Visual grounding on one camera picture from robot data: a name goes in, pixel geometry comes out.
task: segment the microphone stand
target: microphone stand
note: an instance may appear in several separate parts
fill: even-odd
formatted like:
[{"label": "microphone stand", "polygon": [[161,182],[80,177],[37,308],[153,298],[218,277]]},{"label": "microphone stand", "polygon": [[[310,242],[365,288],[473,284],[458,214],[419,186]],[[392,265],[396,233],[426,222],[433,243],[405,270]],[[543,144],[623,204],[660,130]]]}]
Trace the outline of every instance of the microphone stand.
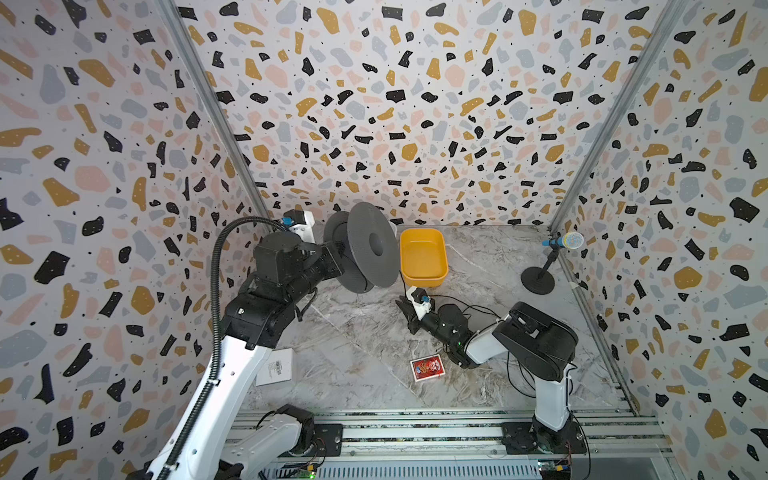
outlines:
[{"label": "microphone stand", "polygon": [[536,293],[537,295],[546,295],[554,290],[554,277],[547,270],[552,265],[552,262],[558,258],[560,249],[563,247],[558,244],[556,239],[554,241],[550,240],[549,246],[552,248],[552,251],[547,255],[547,263],[544,264],[544,267],[530,266],[523,270],[520,276],[523,286],[529,292]]}]

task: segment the microphone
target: microphone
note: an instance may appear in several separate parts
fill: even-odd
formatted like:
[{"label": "microphone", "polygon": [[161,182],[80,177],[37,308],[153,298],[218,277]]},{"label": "microphone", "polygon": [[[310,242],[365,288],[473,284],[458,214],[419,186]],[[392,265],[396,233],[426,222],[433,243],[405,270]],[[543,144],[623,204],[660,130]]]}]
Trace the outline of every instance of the microphone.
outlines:
[{"label": "microphone", "polygon": [[569,250],[576,250],[577,248],[584,245],[584,235],[579,232],[568,232],[564,237],[551,238],[550,240],[541,242],[541,245],[544,245],[545,247],[554,248],[557,246],[564,247]]}]

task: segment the marble floor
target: marble floor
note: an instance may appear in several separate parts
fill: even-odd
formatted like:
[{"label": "marble floor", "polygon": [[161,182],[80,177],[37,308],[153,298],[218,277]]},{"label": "marble floor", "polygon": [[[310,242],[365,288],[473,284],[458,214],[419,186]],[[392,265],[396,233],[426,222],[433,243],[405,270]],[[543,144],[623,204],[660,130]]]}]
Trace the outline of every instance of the marble floor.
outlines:
[{"label": "marble floor", "polygon": [[[579,336],[571,374],[575,409],[627,408],[614,388],[606,365],[581,315],[559,263],[550,271],[556,279],[547,296],[529,293],[520,273],[545,262],[543,228],[476,226],[437,227],[445,237],[450,273],[445,282],[428,289],[468,303],[488,306],[504,316],[517,301],[524,301],[569,324]],[[322,228],[316,226],[321,241]],[[497,356],[476,369],[461,369],[443,356],[446,375],[416,383],[410,360],[438,353],[441,344],[428,333],[411,335],[395,305],[402,283],[374,288],[358,295],[336,280],[320,284],[319,293],[304,321],[294,321],[278,348],[296,351],[293,379],[271,386],[251,387],[243,410],[266,411],[285,403],[307,409],[503,408],[533,409],[535,400],[516,392],[507,380],[506,356]],[[438,306],[454,303],[436,298]],[[494,322],[490,315],[473,313],[471,329]],[[520,376],[515,358],[512,382],[532,392]]]}]

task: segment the yellow plastic container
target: yellow plastic container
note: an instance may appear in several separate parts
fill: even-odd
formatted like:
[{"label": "yellow plastic container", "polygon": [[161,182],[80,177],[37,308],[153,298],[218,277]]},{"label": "yellow plastic container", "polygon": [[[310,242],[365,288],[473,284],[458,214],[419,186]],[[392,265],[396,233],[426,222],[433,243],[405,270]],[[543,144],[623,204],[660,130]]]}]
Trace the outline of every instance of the yellow plastic container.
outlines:
[{"label": "yellow plastic container", "polygon": [[445,239],[434,228],[409,228],[400,235],[400,271],[410,286],[438,286],[448,276]]}]

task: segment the terrazzo wallpaper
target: terrazzo wallpaper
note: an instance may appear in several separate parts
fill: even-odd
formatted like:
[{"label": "terrazzo wallpaper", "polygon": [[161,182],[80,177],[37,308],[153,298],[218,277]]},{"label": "terrazzo wallpaper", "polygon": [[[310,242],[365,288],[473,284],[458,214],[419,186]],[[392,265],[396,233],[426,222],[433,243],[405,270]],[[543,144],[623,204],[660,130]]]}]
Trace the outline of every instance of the terrazzo wallpaper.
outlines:
[{"label": "terrazzo wallpaper", "polygon": [[125,478],[210,355],[210,251],[248,199],[153,9],[0,2],[3,478]]},{"label": "terrazzo wallpaper", "polygon": [[275,217],[539,225],[666,2],[177,4]]},{"label": "terrazzo wallpaper", "polygon": [[633,400],[696,480],[768,477],[767,9],[690,2],[566,223]]}]

